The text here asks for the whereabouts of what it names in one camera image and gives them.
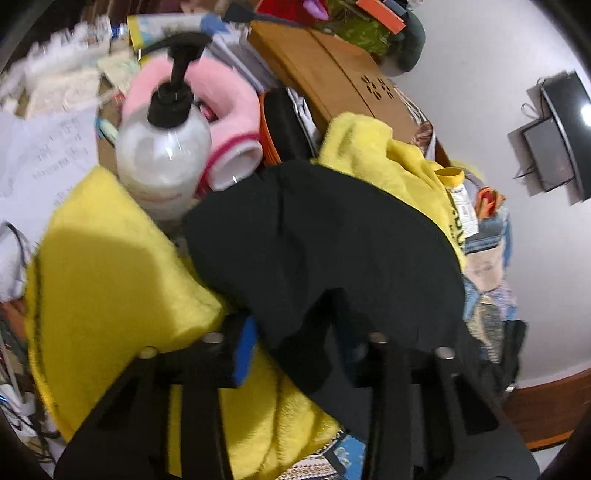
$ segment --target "television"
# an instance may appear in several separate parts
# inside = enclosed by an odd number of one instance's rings
[[[541,87],[573,168],[581,198],[591,198],[591,100],[573,72]]]

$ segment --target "pink neck pillow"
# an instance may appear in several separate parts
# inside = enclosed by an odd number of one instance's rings
[[[173,64],[168,58],[151,60],[132,82],[123,105],[123,120],[148,106],[158,85],[170,80],[172,71]],[[198,191],[203,194],[208,190],[223,190],[248,177],[261,162],[258,96],[240,75],[207,57],[189,65],[185,81],[218,118],[210,124],[212,151]]]

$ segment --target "white label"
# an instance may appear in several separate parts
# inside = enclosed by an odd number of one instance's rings
[[[453,203],[456,204],[457,214],[460,216],[460,222],[466,238],[478,233],[478,217],[472,206],[468,192],[464,185],[449,189],[452,194]]]

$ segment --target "pump nozzle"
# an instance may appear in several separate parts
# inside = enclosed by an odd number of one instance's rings
[[[164,38],[138,50],[138,60],[162,48],[168,48],[173,61],[170,81],[161,84],[152,95],[148,110],[148,122],[158,128],[175,128],[185,122],[193,103],[193,92],[184,81],[187,68],[198,60],[212,39],[198,32],[183,32]]]

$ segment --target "yellow towel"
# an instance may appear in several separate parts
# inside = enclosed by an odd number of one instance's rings
[[[445,233],[463,269],[466,240],[442,183],[447,185],[451,176],[461,184],[460,168],[443,169],[425,160],[418,147],[392,140],[392,129],[385,123],[353,113],[332,120],[317,162],[371,183],[423,212]]]
[[[66,440],[141,349],[184,348],[225,315],[222,299],[189,273],[102,167],[56,210],[38,259],[26,293],[31,370]],[[171,395],[169,429],[169,470],[177,476],[180,391]],[[260,349],[245,385],[222,392],[222,413],[237,480],[272,480],[338,430]]]

